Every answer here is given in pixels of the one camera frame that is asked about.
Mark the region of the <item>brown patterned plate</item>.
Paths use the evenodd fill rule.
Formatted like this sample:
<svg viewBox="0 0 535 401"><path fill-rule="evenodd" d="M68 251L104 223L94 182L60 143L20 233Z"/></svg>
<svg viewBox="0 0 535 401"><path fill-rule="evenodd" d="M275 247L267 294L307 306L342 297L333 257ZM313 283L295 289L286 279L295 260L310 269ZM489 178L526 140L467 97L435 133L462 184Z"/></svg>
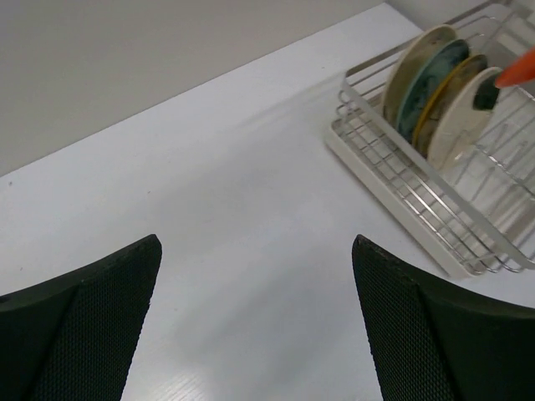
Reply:
<svg viewBox="0 0 535 401"><path fill-rule="evenodd" d="M431 95L420 113L412 138L413 147L424 158L445 112L464 87L487 66L487 56L482 53L466 58L448 73Z"/></svg>

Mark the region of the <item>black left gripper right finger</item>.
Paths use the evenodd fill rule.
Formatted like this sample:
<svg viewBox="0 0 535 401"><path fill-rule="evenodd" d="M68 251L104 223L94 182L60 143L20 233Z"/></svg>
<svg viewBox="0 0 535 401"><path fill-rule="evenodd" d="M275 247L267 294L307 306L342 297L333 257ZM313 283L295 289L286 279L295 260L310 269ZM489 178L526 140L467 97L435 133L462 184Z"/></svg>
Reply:
<svg viewBox="0 0 535 401"><path fill-rule="evenodd" d="M534 311L471 292L365 236L354 279L384 400L532 400Z"/></svg>

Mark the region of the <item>plain beige plate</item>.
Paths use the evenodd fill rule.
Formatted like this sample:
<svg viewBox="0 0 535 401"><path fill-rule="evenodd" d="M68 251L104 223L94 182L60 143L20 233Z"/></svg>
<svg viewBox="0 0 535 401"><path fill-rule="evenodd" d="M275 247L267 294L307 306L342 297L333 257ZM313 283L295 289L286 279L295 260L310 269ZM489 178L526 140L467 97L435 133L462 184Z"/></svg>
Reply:
<svg viewBox="0 0 535 401"><path fill-rule="evenodd" d="M451 25L437 25L415 38L400 55L387 79L380 103L382 115L388 123L396 121L405 92L423 64L456 38L456 30Z"/></svg>

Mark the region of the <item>blue patterned plate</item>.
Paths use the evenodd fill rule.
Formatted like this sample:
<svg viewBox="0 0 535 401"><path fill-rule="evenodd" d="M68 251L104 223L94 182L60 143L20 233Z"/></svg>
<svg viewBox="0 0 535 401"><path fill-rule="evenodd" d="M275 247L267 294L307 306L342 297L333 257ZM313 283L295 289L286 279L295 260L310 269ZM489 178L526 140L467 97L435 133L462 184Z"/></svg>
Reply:
<svg viewBox="0 0 535 401"><path fill-rule="evenodd" d="M431 95L446 76L469 55L467 41L458 38L435 51L420 68L401 101L395 121L395 129L407 142L412 142L418 119Z"/></svg>

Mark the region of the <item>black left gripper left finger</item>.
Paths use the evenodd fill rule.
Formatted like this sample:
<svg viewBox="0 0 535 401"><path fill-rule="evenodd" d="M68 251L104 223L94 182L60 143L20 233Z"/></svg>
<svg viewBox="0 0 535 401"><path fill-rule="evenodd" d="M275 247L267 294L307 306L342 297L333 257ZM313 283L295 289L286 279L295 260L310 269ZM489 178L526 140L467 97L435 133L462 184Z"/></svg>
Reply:
<svg viewBox="0 0 535 401"><path fill-rule="evenodd" d="M161 265L154 234L1 297L3 400L119 400Z"/></svg>

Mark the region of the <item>orange plate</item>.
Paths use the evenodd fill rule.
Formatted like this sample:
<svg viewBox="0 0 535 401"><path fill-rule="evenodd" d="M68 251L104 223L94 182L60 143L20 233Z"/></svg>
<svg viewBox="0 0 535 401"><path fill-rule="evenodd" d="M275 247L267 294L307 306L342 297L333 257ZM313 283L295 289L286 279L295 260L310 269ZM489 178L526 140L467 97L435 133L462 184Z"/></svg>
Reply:
<svg viewBox="0 0 535 401"><path fill-rule="evenodd" d="M525 84L535 78L535 48L506 67L496 78L495 86L499 89Z"/></svg>

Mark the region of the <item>cream plate with black patch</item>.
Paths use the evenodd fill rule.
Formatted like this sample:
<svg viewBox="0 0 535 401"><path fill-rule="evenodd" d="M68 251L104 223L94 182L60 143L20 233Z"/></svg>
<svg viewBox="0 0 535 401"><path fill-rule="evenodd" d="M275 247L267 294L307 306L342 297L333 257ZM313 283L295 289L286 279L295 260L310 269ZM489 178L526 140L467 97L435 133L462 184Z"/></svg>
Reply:
<svg viewBox="0 0 535 401"><path fill-rule="evenodd" d="M497 105L500 89L495 86L499 67L481 71L455 97L433 134L427 162L437 171L448 170L479 140Z"/></svg>

